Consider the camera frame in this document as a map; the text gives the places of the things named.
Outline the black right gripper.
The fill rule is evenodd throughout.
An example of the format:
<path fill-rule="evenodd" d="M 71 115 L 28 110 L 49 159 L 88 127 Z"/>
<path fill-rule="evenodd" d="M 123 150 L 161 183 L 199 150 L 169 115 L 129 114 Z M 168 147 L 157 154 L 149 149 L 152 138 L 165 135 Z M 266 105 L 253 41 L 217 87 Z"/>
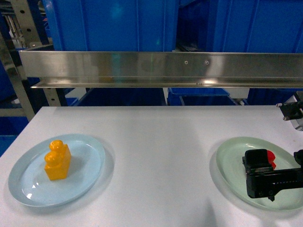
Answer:
<path fill-rule="evenodd" d="M 294 159 L 303 165 L 303 150 L 294 152 Z M 303 170 L 301 168 L 273 170 L 268 162 L 266 149 L 247 150 L 242 157 L 246 172 L 247 195 L 252 199 L 275 196 L 282 190 L 303 187 Z"/>

